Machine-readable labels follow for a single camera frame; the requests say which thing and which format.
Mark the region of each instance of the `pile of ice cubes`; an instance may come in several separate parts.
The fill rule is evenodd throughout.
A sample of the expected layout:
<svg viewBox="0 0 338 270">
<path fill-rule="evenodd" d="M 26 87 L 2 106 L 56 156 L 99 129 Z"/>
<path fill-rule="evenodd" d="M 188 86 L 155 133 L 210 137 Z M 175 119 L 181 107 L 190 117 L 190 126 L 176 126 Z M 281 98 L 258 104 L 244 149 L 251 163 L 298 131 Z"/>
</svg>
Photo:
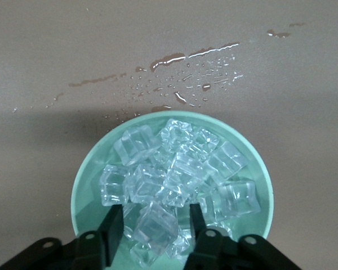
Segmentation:
<svg viewBox="0 0 338 270">
<path fill-rule="evenodd" d="M 100 177 L 104 206 L 124 205 L 124 235 L 131 258 L 143 268 L 162 254 L 181 261 L 191 249 L 189 204 L 200 203 L 208 225 L 257 213 L 255 183 L 233 176 L 248 160 L 228 141 L 190 123 L 170 119 L 153 134 L 150 126 L 126 130 L 114 148 L 122 164 Z"/>
</svg>

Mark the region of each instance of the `mint green plastic bowl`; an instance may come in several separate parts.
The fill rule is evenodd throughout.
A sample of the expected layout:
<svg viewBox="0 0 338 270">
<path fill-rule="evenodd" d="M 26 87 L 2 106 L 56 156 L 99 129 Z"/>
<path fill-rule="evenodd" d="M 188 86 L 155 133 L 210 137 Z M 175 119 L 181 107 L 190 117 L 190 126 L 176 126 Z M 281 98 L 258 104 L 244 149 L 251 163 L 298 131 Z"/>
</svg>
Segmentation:
<svg viewBox="0 0 338 270">
<path fill-rule="evenodd" d="M 107 164 L 120 164 L 120 158 L 113 148 L 123 132 L 131 127 L 147 124 L 154 134 L 163 128 L 169 118 L 202 126 L 210 132 L 234 144 L 239 151 L 248 158 L 249 164 L 239 173 L 240 177 L 247 177 L 256 182 L 256 191 L 261 206 L 261 212 L 248 214 L 230 221 L 234 239 L 242 235 L 254 233 L 267 238 L 273 220 L 274 196 L 269 173 L 258 152 L 239 132 L 227 124 L 207 115 L 188 111 L 161 111 L 146 114 L 127 121 L 106 134 L 85 157 L 75 178 L 71 214 L 75 235 L 86 231 L 96 230 L 107 214 L 109 207 L 101 204 L 98 187 L 99 176 Z M 140 269 L 128 257 L 128 240 L 123 236 L 121 245 L 110 269 Z M 178 260 L 161 256 L 150 269 L 182 269 L 183 265 Z"/>
</svg>

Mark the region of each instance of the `bowl of ice cubes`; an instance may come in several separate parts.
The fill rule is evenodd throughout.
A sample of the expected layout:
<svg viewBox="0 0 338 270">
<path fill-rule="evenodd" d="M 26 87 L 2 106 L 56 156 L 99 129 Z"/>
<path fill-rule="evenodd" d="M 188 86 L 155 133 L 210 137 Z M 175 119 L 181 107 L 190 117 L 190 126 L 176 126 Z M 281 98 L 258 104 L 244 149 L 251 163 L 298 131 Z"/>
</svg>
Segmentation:
<svg viewBox="0 0 338 270">
<path fill-rule="evenodd" d="M 234 241 L 268 236 L 273 189 L 253 145 L 210 116 L 161 111 L 121 124 L 92 148 L 74 182 L 72 222 L 76 235 L 96 230 L 122 204 L 113 269 L 182 269 L 194 246 L 192 203 Z"/>
</svg>

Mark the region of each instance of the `bowl rim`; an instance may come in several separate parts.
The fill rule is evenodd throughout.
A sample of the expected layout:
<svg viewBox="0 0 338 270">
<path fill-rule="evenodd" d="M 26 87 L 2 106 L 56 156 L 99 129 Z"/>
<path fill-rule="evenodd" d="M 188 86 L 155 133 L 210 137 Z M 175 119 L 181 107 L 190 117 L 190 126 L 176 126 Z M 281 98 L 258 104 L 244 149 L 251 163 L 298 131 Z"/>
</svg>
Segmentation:
<svg viewBox="0 0 338 270">
<path fill-rule="evenodd" d="M 237 130 L 235 130 L 234 128 L 232 128 L 231 126 L 229 126 L 228 124 L 224 123 L 221 120 L 213 118 L 209 115 L 200 114 L 198 112 L 194 113 L 194 112 L 191 112 L 191 111 L 176 111 L 176 110 L 174 110 L 174 111 L 171 111 L 171 110 L 170 111 L 159 111 L 159 112 L 155 112 L 155 113 L 151 112 L 151 113 L 148 113 L 148 114 L 145 114 L 145 115 L 138 116 L 138 117 L 133 118 L 131 120 L 128 120 L 125 123 L 120 124 L 119 126 L 115 127 L 113 130 L 108 132 L 106 135 L 104 135 L 92 147 L 92 149 L 86 155 L 86 157 L 84 158 L 83 162 L 81 163 L 81 165 L 79 167 L 79 170 L 78 170 L 76 177 L 75 177 L 75 180 L 74 180 L 73 189 L 72 189 L 72 196 L 71 196 L 71 200 L 70 200 L 70 213 L 71 213 L 72 225 L 73 225 L 73 228 L 74 228 L 75 235 L 78 235 L 78 226 L 77 226 L 77 223 L 76 223 L 75 212 L 74 212 L 76 195 L 77 195 L 76 190 L 77 190 L 77 187 L 79 185 L 78 184 L 79 179 L 81 178 L 81 175 L 83 174 L 83 171 L 85 170 L 88 162 L 93 157 L 96 149 L 104 141 L 106 141 L 107 137 L 110 137 L 112 134 L 124 132 L 130 126 L 135 125 L 139 122 L 144 122 L 148 119 L 161 118 L 161 117 L 173 117 L 173 118 L 175 118 L 175 117 L 190 117 L 190 118 L 196 118 L 198 120 L 210 122 L 214 125 L 219 126 L 220 128 L 227 130 L 228 132 L 232 133 L 235 137 L 237 137 L 242 143 L 244 143 L 246 145 L 246 147 L 252 152 L 253 156 L 255 157 L 257 162 L 259 163 L 259 166 L 260 166 L 261 170 L 263 171 L 263 175 L 264 175 L 266 185 L 267 185 L 267 188 L 268 188 L 268 193 L 269 193 L 268 218 L 267 218 L 265 229 L 264 229 L 264 232 L 263 232 L 263 238 L 265 238 L 265 239 L 268 238 L 268 234 L 269 234 L 270 228 L 272 226 L 273 215 L 274 215 L 274 193 L 273 193 L 273 186 L 272 186 L 272 182 L 270 180 L 269 172 L 268 172 L 261 156 L 257 152 L 257 150 L 253 147 L 253 145 L 243 135 L 241 135 Z"/>
</svg>

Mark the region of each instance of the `green bowl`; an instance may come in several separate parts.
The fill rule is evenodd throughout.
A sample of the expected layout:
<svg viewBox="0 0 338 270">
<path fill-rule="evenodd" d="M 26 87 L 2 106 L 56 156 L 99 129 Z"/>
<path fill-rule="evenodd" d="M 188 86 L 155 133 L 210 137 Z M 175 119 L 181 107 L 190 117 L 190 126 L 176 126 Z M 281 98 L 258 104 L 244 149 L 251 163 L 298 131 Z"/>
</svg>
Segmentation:
<svg viewBox="0 0 338 270">
<path fill-rule="evenodd" d="M 253 145 L 232 127 L 210 116 L 188 111 L 161 111 L 134 118 L 106 134 L 91 149 L 79 168 L 73 186 L 71 215 L 75 234 L 78 236 L 86 231 L 98 229 L 108 213 L 109 207 L 101 204 L 98 179 L 107 164 L 121 163 L 113 148 L 114 142 L 126 129 L 144 124 L 149 125 L 156 134 L 170 118 L 206 128 L 219 136 L 222 141 L 230 141 L 249 160 L 249 164 L 239 171 L 238 176 L 255 181 L 261 212 L 233 218 L 230 226 L 235 240 L 251 233 L 267 238 L 273 220 L 274 196 L 269 173 L 260 155 Z M 128 259 L 130 256 L 128 246 L 128 240 L 123 237 L 111 269 L 140 269 Z M 169 259 L 164 255 L 157 259 L 150 269 L 164 268 L 182 269 L 183 265 L 178 260 Z"/>
</svg>

